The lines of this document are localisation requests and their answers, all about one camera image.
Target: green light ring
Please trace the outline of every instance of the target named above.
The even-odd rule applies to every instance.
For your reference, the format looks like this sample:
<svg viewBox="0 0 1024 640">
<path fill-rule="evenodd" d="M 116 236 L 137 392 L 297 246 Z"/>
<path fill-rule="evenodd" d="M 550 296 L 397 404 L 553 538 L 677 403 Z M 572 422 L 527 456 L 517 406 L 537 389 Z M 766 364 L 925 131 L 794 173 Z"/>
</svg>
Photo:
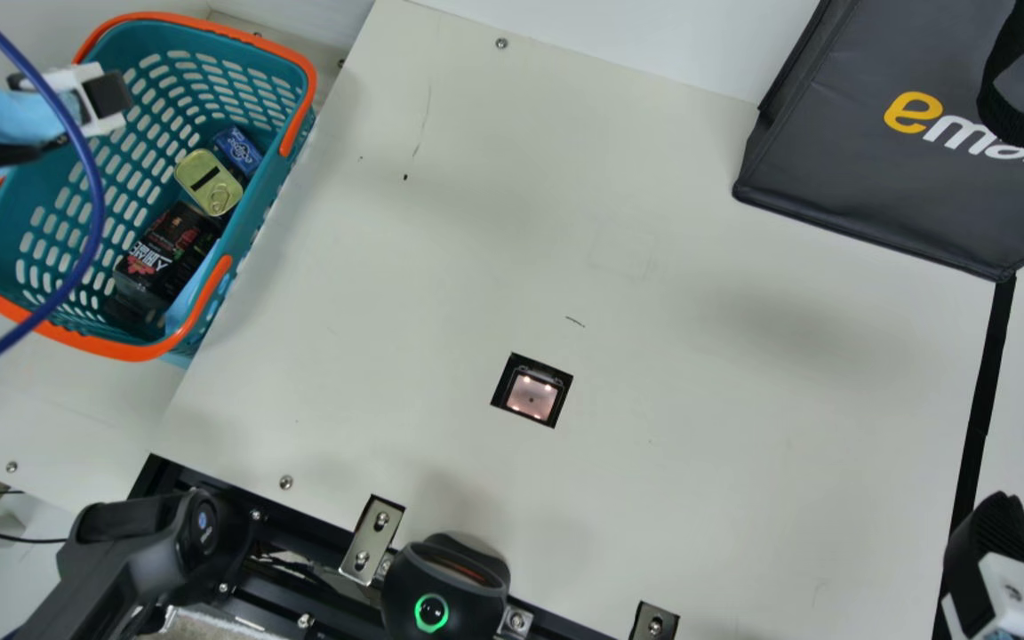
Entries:
<svg viewBox="0 0 1024 640">
<path fill-rule="evenodd" d="M 438 600 L 440 600 L 440 603 L 443 604 L 444 606 L 444 615 L 441 616 L 441 620 L 438 624 L 426 624 L 426 621 L 421 620 L 421 605 L 426 603 L 426 600 L 430 598 L 437 598 Z M 426 633 L 434 633 L 439 628 L 442 628 L 444 627 L 444 625 L 449 624 L 449 603 L 444 601 L 444 598 L 441 598 L 441 596 L 438 596 L 435 593 L 426 593 L 426 595 L 422 596 L 421 598 L 418 598 L 418 603 L 415 604 L 414 606 L 414 621 L 415 623 L 418 624 L 418 629 L 420 629 L 421 631 L 424 631 Z"/>
</svg>

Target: blue cable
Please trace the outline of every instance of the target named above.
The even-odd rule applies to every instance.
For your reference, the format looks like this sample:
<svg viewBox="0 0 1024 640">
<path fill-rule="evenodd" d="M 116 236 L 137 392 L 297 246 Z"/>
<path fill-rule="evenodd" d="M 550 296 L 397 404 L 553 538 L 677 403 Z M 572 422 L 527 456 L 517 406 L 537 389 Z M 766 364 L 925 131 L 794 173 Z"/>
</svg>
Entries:
<svg viewBox="0 0 1024 640">
<path fill-rule="evenodd" d="M 49 317 L 53 313 L 54 309 L 69 299 L 70 294 L 74 291 L 74 287 L 81 284 L 82 279 L 85 276 L 85 271 L 88 270 L 94 256 L 97 256 L 98 248 L 101 247 L 101 227 L 104 222 L 104 199 L 102 198 L 102 194 L 104 190 L 101 186 L 101 174 L 97 171 L 97 164 L 93 162 L 93 154 L 90 152 L 89 143 L 85 142 L 85 135 L 82 133 L 80 127 L 78 127 L 77 121 L 74 121 L 74 117 L 61 104 L 60 98 L 46 84 L 42 78 L 42 74 L 37 72 L 37 69 L 34 69 L 34 65 L 26 59 L 26 56 L 1 32 L 0 50 L 34 84 L 37 92 L 41 93 L 42 97 L 45 97 L 45 101 L 49 102 L 54 115 L 57 115 L 57 120 L 61 121 L 61 126 L 66 127 L 66 133 L 70 135 L 70 142 L 74 145 L 74 151 L 78 152 L 78 158 L 81 158 L 82 167 L 85 169 L 85 177 L 89 179 L 90 198 L 93 203 L 89 237 L 85 241 L 81 258 L 78 258 L 77 264 L 70 271 L 70 274 L 66 276 L 65 283 L 55 292 L 50 294 L 50 297 L 40 307 L 34 309 L 30 317 L 26 317 L 15 328 L 11 329 L 10 332 L 1 337 L 0 355 L 3 355 L 8 348 L 15 345 L 18 340 L 24 339 L 26 334 L 33 332 L 34 328 L 44 323 L 46 317 Z"/>
</svg>

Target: bag handle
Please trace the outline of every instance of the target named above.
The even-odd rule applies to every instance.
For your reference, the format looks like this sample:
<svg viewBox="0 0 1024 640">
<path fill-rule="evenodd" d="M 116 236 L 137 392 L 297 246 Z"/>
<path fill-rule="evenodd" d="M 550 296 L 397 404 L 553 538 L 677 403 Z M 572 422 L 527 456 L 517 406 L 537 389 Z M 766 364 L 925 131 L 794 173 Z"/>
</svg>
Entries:
<svg viewBox="0 0 1024 640">
<path fill-rule="evenodd" d="M 994 41 L 994 48 L 987 57 L 982 72 L 982 89 L 979 89 L 979 117 L 982 123 L 1000 140 L 1024 146 L 1024 112 L 1017 110 L 1002 97 L 994 82 L 1009 66 L 1024 54 L 1024 0 L 1015 0 L 1014 10 L 1007 17 Z"/>
</svg>

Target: blue box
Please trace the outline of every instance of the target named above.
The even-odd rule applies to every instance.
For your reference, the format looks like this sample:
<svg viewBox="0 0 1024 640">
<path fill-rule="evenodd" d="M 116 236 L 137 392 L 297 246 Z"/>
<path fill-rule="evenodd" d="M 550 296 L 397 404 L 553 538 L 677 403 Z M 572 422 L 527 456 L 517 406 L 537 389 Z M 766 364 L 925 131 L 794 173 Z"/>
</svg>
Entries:
<svg viewBox="0 0 1024 640">
<path fill-rule="evenodd" d="M 248 140 L 247 135 L 238 126 L 216 133 L 212 141 L 216 143 L 219 153 L 222 153 L 227 162 L 232 163 L 245 178 L 250 178 L 259 169 L 259 163 L 263 162 L 263 153 Z"/>
</svg>

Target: emart logo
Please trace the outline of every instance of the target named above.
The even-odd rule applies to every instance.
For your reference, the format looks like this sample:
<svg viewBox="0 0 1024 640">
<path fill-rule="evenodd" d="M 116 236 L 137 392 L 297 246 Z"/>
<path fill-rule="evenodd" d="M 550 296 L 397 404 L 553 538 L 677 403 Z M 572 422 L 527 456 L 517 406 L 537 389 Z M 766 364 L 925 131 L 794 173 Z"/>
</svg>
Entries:
<svg viewBox="0 0 1024 640">
<path fill-rule="evenodd" d="M 942 102 L 937 97 L 928 96 L 922 91 L 906 91 L 899 94 L 891 105 L 887 106 L 887 111 L 883 113 L 883 122 L 901 133 L 913 135 L 927 131 L 923 133 L 923 138 L 927 142 L 939 141 L 946 134 L 943 146 L 947 150 L 958 151 L 974 138 L 967 147 L 972 157 L 985 154 L 989 159 L 1004 159 L 1004 161 L 1020 159 L 1024 163 L 1023 146 L 999 142 L 984 125 L 956 115 L 942 115 Z"/>
</svg>

